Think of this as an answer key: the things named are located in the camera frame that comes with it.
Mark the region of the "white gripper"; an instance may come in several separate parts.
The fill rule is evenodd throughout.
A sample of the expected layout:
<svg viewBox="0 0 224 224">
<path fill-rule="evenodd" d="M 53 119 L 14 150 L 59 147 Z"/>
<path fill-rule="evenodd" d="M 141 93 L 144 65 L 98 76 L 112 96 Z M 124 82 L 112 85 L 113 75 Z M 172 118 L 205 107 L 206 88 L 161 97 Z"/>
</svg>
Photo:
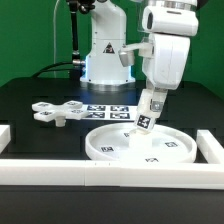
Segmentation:
<svg viewBox="0 0 224 224">
<path fill-rule="evenodd" d="M 168 90 L 175 90 L 182 79 L 185 69 L 190 39 L 187 37 L 155 34 L 149 35 L 150 57 L 144 57 L 142 71 L 152 83 L 154 91 L 143 89 L 138 102 L 137 112 L 160 117 Z"/>
</svg>

